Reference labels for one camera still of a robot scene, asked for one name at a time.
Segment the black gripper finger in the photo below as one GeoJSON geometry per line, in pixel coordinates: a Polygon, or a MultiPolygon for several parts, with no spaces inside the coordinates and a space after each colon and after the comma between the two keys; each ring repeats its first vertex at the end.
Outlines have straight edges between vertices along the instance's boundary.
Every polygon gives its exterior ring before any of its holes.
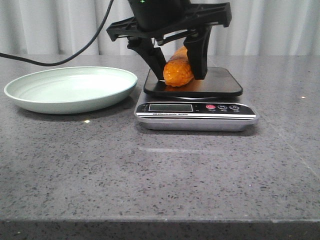
{"type": "Polygon", "coordinates": [[[211,26],[202,26],[196,32],[187,36],[183,42],[187,49],[188,62],[196,80],[203,80],[208,71],[208,46],[211,26]]]}
{"type": "Polygon", "coordinates": [[[151,38],[128,37],[127,48],[135,51],[154,72],[158,80],[164,80],[166,60],[160,47],[154,47],[151,38]]]}

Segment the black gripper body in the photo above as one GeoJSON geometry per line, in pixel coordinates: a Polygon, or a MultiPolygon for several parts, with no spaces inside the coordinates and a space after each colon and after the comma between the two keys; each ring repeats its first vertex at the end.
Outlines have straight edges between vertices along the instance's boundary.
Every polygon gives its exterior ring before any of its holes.
{"type": "Polygon", "coordinates": [[[189,0],[130,0],[133,17],[107,28],[112,41],[118,38],[154,38],[160,46],[184,39],[186,44],[207,41],[211,28],[227,28],[232,20],[231,5],[191,3],[189,0]]]}

